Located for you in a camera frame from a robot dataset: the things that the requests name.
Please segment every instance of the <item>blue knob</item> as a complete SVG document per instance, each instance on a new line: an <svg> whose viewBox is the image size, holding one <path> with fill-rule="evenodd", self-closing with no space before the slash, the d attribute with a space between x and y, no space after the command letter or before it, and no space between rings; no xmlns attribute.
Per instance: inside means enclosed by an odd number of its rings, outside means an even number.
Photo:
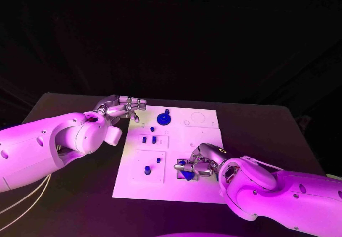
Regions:
<svg viewBox="0 0 342 237"><path fill-rule="evenodd" d="M145 174L146 174L146 175L150 175L150 173L152 173L152 169L150 169L149 166L146 166L146 167L145 167Z"/></svg>
<svg viewBox="0 0 342 237"><path fill-rule="evenodd" d="M169 116L169 109L166 109L166 111L158 115L158 123L165 126L171 123L172 118Z"/></svg>

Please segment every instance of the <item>white board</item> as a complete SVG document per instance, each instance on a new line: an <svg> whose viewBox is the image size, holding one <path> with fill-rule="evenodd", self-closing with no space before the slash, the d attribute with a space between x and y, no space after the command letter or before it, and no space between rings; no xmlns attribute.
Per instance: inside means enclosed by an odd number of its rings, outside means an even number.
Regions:
<svg viewBox="0 0 342 237"><path fill-rule="evenodd" d="M161 126L158 115L166 109L171 123ZM140 123L130 122L113 197L225 204L217 176L186 181L178 179L173 168L179 159L189 159L201 143L224 147L217 111L148 105L146 111L136 112ZM152 168L150 175L145 174L145 166Z"/></svg>

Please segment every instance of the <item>gray table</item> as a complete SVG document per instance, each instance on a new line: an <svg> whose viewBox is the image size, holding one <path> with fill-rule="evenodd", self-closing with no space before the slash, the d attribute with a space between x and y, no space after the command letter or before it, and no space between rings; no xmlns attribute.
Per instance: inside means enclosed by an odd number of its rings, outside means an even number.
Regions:
<svg viewBox="0 0 342 237"><path fill-rule="evenodd" d="M48 93L25 123L93 110L101 98ZM325 175L286 107L156 99L148 102L149 105L217 110L227 150L286 170ZM152 237L178 232L306 236L266 217L253 222L243 220L223 204L111 198L129 120L122 119L117 127L123 130L119 145L113 147L104 143L97 152L52 174L42 199L2 232L5 236ZM38 183L0 193L0 208L6 208ZM35 198L3 214L2 226L26 210Z"/></svg>

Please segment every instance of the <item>hole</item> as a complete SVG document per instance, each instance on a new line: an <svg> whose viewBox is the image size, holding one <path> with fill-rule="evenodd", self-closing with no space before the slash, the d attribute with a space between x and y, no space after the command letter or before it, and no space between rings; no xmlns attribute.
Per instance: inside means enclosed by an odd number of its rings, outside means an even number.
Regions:
<svg viewBox="0 0 342 237"><path fill-rule="evenodd" d="M9 159L9 153L8 153L6 150L2 151L2 157L3 157L5 159Z"/></svg>
<svg viewBox="0 0 342 237"><path fill-rule="evenodd" d="M306 193L306 188L305 188L305 186L300 184L299 185L299 189L300 189L300 191L303 192L303 193Z"/></svg>
<svg viewBox="0 0 342 237"><path fill-rule="evenodd" d="M39 146L42 147L45 145L44 138L38 137L36 139Z"/></svg>

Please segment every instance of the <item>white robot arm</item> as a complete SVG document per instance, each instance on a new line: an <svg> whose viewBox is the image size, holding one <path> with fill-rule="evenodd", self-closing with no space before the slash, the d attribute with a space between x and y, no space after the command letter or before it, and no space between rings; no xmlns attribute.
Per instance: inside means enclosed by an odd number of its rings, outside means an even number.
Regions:
<svg viewBox="0 0 342 237"><path fill-rule="evenodd" d="M0 131L0 192L16 189L93 153L103 141L117 145L120 118L139 122L146 100L111 95L94 111L70 113Z"/></svg>
<svg viewBox="0 0 342 237"><path fill-rule="evenodd" d="M260 164L277 169L270 173ZM253 221L267 216L316 236L342 236L342 181L285 171L249 156L234 156L202 143L176 170L220 176L221 195L234 213Z"/></svg>

